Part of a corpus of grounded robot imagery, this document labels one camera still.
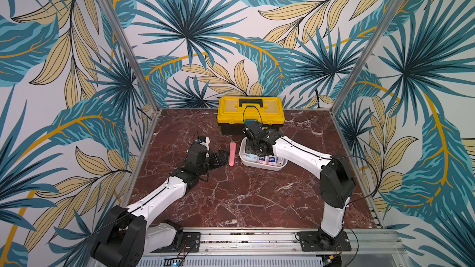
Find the white plastic storage box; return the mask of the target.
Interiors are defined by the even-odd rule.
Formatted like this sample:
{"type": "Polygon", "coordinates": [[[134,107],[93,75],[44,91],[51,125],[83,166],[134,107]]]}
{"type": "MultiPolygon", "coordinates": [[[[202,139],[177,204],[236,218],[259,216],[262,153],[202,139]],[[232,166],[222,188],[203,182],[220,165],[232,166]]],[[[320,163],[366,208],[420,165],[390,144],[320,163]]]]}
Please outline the white plastic storage box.
{"type": "Polygon", "coordinates": [[[269,171],[280,171],[288,164],[288,160],[282,157],[255,155],[247,138],[241,141],[239,157],[245,166],[269,171]]]}

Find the light blue cartoon tissue pack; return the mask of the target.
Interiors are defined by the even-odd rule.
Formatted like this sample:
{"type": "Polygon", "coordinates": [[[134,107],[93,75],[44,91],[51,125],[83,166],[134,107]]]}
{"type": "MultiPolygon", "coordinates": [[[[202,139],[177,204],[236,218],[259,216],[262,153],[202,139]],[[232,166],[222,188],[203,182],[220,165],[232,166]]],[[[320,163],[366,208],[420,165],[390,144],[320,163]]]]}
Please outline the light blue cartoon tissue pack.
{"type": "Polygon", "coordinates": [[[259,161],[259,157],[257,155],[251,154],[251,153],[248,153],[246,155],[246,159],[247,159],[247,161],[253,162],[253,163],[257,163],[259,161]]]}

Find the pink tempo tissue pack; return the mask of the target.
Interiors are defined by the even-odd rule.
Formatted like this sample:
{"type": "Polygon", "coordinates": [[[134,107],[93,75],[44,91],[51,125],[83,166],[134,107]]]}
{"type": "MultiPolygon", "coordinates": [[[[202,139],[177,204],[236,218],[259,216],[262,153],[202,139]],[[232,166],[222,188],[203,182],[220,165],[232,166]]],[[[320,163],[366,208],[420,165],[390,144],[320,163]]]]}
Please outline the pink tempo tissue pack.
{"type": "Polygon", "coordinates": [[[258,163],[267,165],[268,164],[268,157],[267,156],[260,156],[259,159],[258,159],[258,163]]]}

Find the blue white tissue pack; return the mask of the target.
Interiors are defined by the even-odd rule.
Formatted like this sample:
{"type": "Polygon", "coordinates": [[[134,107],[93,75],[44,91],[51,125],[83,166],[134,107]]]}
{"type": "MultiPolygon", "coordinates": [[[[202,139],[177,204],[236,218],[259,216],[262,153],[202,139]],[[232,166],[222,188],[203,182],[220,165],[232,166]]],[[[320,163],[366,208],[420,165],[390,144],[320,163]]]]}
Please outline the blue white tissue pack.
{"type": "Polygon", "coordinates": [[[269,157],[268,157],[268,160],[267,160],[267,164],[268,164],[269,166],[272,166],[272,167],[277,167],[277,166],[279,166],[278,157],[276,157],[276,156],[269,156],[269,157]]]}

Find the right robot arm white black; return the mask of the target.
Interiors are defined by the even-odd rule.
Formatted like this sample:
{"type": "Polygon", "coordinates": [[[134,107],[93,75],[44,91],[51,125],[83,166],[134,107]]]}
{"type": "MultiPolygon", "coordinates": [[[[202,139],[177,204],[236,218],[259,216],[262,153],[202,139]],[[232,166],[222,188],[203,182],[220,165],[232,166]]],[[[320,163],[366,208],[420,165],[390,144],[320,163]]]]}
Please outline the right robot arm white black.
{"type": "Polygon", "coordinates": [[[249,124],[243,132],[256,155],[284,158],[319,179],[320,196],[325,203],[319,232],[332,239],[340,235],[356,187],[346,158],[312,150],[275,129],[264,129],[258,122],[249,124]]]}

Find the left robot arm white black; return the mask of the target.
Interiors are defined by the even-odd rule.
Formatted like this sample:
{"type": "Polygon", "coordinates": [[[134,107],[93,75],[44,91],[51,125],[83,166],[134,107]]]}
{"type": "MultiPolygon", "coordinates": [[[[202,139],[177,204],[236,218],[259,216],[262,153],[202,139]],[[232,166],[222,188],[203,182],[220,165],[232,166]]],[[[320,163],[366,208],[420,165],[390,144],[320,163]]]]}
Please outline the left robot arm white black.
{"type": "Polygon", "coordinates": [[[104,225],[94,235],[90,256],[106,267],[135,267],[144,255],[159,248],[179,248],[181,238],[173,223],[152,223],[211,170],[226,166],[229,157],[225,150],[210,152],[207,138],[194,142],[162,185],[135,203],[116,205],[107,212],[104,225]]]}

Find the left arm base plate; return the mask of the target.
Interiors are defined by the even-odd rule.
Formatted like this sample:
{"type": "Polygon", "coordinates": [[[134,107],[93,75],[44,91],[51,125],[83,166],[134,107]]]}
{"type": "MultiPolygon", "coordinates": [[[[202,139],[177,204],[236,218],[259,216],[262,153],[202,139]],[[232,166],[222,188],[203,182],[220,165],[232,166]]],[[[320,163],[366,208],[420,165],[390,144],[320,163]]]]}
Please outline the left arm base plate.
{"type": "Polygon", "coordinates": [[[197,253],[200,249],[200,232],[182,232],[176,235],[171,245],[158,248],[153,253],[197,253]]]}

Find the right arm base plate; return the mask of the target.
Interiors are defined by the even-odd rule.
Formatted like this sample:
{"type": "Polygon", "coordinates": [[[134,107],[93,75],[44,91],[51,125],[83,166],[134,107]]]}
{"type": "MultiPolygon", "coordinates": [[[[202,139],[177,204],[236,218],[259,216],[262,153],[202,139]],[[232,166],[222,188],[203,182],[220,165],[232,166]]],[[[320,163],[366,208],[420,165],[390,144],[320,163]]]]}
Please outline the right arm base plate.
{"type": "Polygon", "coordinates": [[[324,231],[301,231],[295,235],[303,252],[347,252],[351,251],[351,244],[345,231],[336,237],[331,237],[324,231]]]}

